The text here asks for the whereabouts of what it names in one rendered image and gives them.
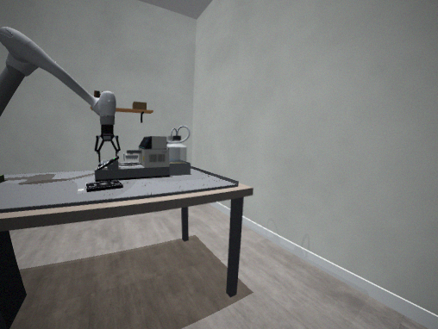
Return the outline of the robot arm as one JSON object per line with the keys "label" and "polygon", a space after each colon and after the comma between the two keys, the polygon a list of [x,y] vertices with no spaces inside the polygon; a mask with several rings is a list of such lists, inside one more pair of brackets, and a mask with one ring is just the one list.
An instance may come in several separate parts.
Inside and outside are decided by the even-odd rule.
{"label": "robot arm", "polygon": [[104,91],[99,98],[95,98],[32,40],[13,28],[0,28],[0,42],[9,51],[6,66],[0,74],[0,116],[24,77],[40,67],[53,74],[87,101],[92,110],[100,116],[101,125],[115,125],[116,97],[114,93]]}

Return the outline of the black rectangular frame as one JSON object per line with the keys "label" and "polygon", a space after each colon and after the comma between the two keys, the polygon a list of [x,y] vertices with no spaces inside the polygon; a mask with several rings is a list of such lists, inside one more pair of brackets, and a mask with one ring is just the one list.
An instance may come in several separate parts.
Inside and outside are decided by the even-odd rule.
{"label": "black rectangular frame", "polygon": [[[114,183],[116,183],[116,184],[114,184]],[[86,183],[87,192],[107,190],[107,189],[120,189],[120,188],[123,188],[123,184],[119,180],[96,182],[96,183]]]}

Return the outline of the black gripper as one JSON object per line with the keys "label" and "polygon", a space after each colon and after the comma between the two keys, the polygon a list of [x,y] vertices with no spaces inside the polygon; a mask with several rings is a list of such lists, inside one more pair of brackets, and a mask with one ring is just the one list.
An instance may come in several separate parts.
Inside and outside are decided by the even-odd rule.
{"label": "black gripper", "polygon": [[[111,134],[114,134],[114,125],[101,125],[101,135],[96,136],[97,141],[96,141],[96,145],[95,145],[95,152],[97,152],[97,154],[98,154],[98,160],[99,160],[99,162],[101,162],[101,160],[100,160],[100,150],[101,150],[101,148],[102,148],[102,146],[103,146],[104,141],[110,141],[110,142],[112,143],[113,147],[114,147],[115,150],[116,150],[116,156],[117,156],[117,153],[119,153],[119,151],[121,151],[120,146],[119,146],[118,136],[115,136],[115,135],[114,135],[114,137],[115,137],[115,139],[116,139],[117,146],[118,146],[118,150],[117,150],[117,149],[116,149],[116,146],[115,146],[115,144],[114,144],[114,142],[113,142],[113,140],[112,140],[114,137],[111,138],[111,140],[104,140],[104,139],[103,139],[103,133],[111,133]],[[103,139],[103,141],[102,141],[100,147],[99,147],[98,150],[97,150],[97,144],[98,144],[98,141],[99,141],[100,137]]]}

